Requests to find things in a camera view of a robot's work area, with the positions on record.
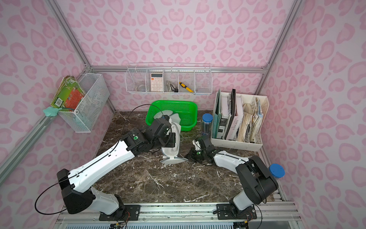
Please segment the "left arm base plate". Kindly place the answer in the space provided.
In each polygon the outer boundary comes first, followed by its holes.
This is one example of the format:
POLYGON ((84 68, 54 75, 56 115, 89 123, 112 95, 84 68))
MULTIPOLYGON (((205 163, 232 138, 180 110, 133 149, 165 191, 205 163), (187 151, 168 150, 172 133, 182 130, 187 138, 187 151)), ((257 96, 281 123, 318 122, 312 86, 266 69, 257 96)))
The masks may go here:
POLYGON ((111 215, 100 213, 99 221, 137 221, 140 215, 141 205, 127 204, 120 207, 111 215))

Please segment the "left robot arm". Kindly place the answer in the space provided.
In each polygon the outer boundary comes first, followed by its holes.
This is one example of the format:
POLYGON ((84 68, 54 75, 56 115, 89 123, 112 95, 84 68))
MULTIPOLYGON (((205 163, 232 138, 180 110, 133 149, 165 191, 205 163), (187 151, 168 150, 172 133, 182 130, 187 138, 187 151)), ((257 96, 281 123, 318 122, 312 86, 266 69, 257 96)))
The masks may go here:
POLYGON ((133 129, 120 137, 111 148, 88 163, 71 171, 57 173, 66 211, 77 214, 94 210, 108 218, 125 216, 126 207, 118 195, 106 194, 93 187, 100 178, 134 157, 152 149, 170 149, 179 152, 181 126, 175 118, 160 111, 161 117, 149 126, 133 129))

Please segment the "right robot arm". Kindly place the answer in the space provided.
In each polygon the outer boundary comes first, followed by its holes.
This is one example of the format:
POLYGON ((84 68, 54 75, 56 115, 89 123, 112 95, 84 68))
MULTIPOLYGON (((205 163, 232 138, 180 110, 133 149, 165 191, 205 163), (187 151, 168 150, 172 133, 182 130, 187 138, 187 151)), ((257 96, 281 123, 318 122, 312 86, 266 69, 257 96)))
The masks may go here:
POLYGON ((277 180, 285 176, 285 169, 279 164, 267 167, 258 156, 241 157, 215 148, 208 136, 193 140, 188 157, 201 164, 217 166, 236 173, 242 190, 229 201, 228 207, 219 207, 217 215, 231 215, 238 219, 249 207, 266 202, 279 185, 277 180))

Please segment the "white mesh laundry bag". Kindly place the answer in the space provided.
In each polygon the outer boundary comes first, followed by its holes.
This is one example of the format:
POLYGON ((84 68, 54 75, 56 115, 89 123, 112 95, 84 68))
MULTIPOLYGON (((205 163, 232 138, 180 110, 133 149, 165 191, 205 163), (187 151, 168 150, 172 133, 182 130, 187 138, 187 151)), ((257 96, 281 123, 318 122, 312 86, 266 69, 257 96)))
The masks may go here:
POLYGON ((181 126, 176 122, 170 121, 172 125, 172 130, 169 132, 173 134, 169 141, 169 147, 163 147, 163 160, 160 161, 162 164, 172 165, 172 164, 179 164, 183 162, 187 162, 187 158, 179 157, 179 149, 180 149, 180 133, 181 133, 181 126))

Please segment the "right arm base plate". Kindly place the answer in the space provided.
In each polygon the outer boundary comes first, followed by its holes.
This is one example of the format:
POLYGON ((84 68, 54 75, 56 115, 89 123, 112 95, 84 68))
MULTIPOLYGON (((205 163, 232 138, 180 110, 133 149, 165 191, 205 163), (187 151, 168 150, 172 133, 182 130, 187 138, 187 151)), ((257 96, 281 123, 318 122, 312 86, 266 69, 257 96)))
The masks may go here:
POLYGON ((216 210, 213 214, 217 215, 219 220, 229 219, 243 219, 253 220, 257 219, 257 213, 254 205, 249 206, 245 210, 239 210, 234 204, 216 204, 216 210))

